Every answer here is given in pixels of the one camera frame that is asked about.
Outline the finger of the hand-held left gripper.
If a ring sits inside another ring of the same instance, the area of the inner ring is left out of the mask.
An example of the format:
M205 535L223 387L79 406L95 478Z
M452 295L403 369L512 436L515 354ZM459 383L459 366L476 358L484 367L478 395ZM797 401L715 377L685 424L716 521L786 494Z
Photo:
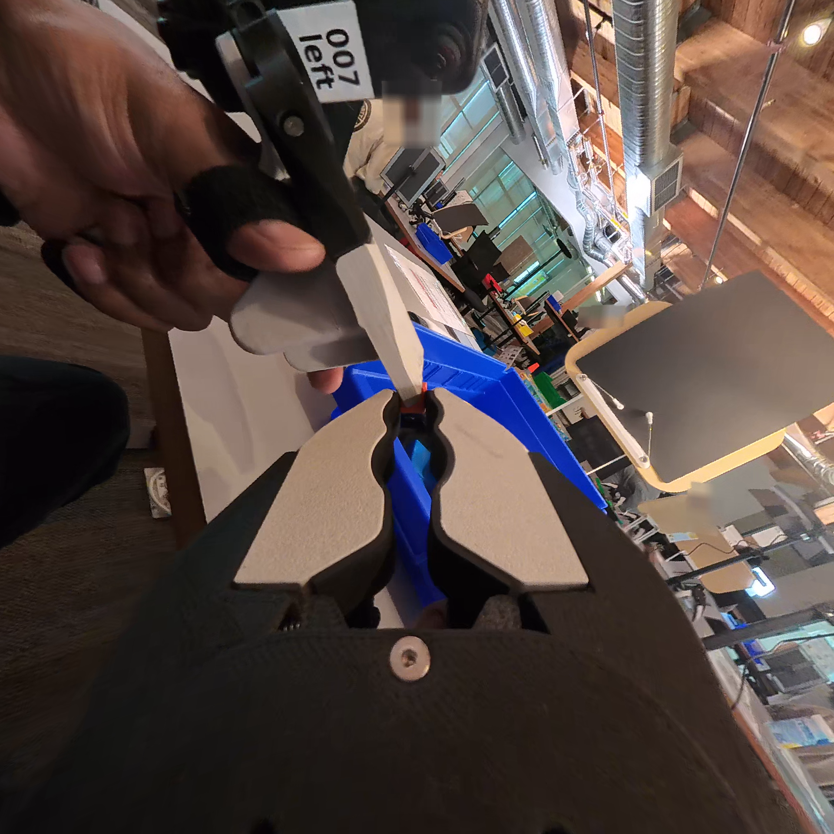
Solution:
M286 349L284 356L294 369L306 374L379 359L368 338L343 338L316 345L296 345Z
M376 243L305 272L259 273L233 307L228 327L239 347L260 356L368 338L402 400L422 388L423 346Z

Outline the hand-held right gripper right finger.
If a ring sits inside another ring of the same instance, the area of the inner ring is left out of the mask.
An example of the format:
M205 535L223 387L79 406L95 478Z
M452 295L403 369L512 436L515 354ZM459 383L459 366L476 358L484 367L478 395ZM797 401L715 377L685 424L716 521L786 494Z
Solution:
M587 589L543 479L558 470L451 391L429 391L425 406L437 456L427 557L448 617L478 618L496 596Z

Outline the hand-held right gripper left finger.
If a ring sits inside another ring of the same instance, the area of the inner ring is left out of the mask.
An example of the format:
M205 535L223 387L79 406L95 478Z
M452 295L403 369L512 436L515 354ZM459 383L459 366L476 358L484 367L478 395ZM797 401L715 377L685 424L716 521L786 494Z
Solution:
M330 597L352 613L384 585L394 546L391 466L400 396L382 390L298 451L234 578Z

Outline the large blue plastic bin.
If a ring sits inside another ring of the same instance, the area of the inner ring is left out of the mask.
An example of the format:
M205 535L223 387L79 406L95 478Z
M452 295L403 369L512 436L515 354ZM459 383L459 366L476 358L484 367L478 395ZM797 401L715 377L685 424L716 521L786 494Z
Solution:
M570 483L606 515L606 502L561 439L516 370L420 324L414 328L424 348L424 381L430 389L444 388L501 424L529 451L542 454ZM394 513L399 564L423 606L442 598L430 578L426 540L430 521L430 492L424 484L428 465L419 464L402 443L394 444L394 468L388 479Z

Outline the person's left hand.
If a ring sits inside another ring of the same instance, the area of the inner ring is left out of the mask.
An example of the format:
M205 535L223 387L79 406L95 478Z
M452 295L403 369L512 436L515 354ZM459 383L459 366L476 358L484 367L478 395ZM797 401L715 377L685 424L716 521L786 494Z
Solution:
M167 333L228 321L248 286L174 206L255 143L140 36L84 2L1 3L2 194L102 314Z

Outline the white printed paper sheet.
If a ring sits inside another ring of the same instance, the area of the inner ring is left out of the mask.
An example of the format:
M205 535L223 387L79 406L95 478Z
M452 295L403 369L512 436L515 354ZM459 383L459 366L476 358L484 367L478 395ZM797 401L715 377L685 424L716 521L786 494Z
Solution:
M425 266L420 266L411 258L405 257L397 249L385 245L393 264L400 270L403 277L411 286L413 295L418 299L424 315L437 324L464 332L469 329L468 324L447 295L439 280Z

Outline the small blue bin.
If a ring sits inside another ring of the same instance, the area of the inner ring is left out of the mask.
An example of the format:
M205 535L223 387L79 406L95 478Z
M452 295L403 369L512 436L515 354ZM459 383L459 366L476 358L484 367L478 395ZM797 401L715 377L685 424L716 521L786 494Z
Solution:
M419 223L414 233L424 250L439 264L446 265L452 260L453 255L447 245L429 224Z

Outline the computer monitor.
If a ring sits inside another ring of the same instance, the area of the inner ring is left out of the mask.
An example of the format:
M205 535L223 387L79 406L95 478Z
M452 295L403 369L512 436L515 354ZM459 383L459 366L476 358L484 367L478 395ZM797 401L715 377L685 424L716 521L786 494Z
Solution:
M382 201L392 197L411 207L443 171L444 160L436 148L400 149L381 172L385 185Z

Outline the printed floor marker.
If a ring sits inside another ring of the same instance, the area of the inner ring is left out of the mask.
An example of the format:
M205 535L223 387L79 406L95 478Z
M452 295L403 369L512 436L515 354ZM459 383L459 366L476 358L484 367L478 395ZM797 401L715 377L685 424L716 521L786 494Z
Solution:
M149 496L149 507L154 519L172 516L169 499L169 487L163 467L146 467L143 469L145 484Z

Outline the pale wooden board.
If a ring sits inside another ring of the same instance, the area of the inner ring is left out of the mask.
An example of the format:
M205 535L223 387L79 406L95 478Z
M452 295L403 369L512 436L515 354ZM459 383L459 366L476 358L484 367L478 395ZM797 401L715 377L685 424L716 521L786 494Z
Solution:
M637 509L657 529L683 550L692 568L714 567L739 553L724 537L716 522L716 505L708 484L694 484L688 491L641 502ZM746 591L756 581L745 561L700 576L709 592Z

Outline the black board with wood rim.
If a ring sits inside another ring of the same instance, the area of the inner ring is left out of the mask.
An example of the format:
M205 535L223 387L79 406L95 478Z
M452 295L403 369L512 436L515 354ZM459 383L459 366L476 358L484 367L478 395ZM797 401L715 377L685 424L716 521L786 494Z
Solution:
M565 368L618 398L642 445L654 413L652 464L635 468L671 493L775 450L833 400L832 335L760 272L643 304L575 344Z

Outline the person's leg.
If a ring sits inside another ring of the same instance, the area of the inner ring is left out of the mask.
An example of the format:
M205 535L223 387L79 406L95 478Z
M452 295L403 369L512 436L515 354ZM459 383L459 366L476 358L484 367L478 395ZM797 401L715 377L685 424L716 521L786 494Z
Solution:
M1 358L1 547L102 484L130 437L129 400L98 370Z

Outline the silver ventilation duct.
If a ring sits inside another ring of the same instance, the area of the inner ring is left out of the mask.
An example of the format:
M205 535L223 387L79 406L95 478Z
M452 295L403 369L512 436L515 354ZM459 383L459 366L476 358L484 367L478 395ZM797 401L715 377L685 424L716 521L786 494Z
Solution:
M556 7L545 1L490 1L489 15L539 158L548 171L562 173L579 124Z

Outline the silver duct with vent grille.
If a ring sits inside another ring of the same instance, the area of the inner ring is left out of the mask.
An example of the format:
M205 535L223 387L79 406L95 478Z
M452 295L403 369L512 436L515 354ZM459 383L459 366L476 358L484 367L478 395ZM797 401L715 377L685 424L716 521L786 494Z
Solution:
M631 264L643 291L661 268L665 208L682 184L671 142L680 11L677 1L612 2Z

